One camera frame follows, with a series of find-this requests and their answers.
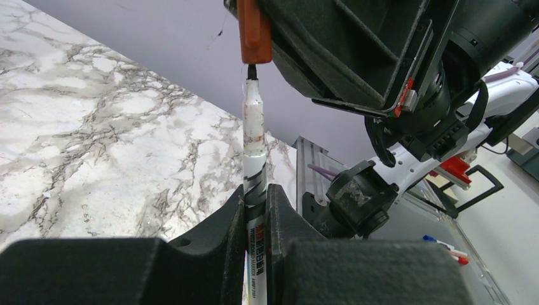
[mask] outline gray wall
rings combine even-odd
[[[239,31],[222,0],[26,0],[225,111],[241,116]],[[216,35],[222,29],[222,36]],[[266,127],[292,144],[302,135],[348,165],[374,156],[363,117],[316,106],[259,68]]]

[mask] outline marble table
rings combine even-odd
[[[295,202],[296,151],[267,139],[269,182]],[[0,0],[0,251],[24,238],[170,240],[241,183],[241,120]]]

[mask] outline white marble surface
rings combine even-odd
[[[269,181],[295,202],[296,151],[268,146]],[[0,251],[22,238],[169,240],[242,183],[241,155],[236,117],[0,0]]]

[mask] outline orange cap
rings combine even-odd
[[[246,64],[265,64],[272,59],[271,24],[260,12],[256,0],[238,0],[242,60]]]

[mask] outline white floor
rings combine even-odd
[[[516,131],[539,126],[539,114]],[[505,144],[494,147],[503,151]],[[479,149],[474,164],[489,170],[505,188],[458,217],[468,239],[512,304],[539,300],[539,182],[506,156]],[[481,175],[472,175],[469,191],[454,189],[464,202],[491,187]]]

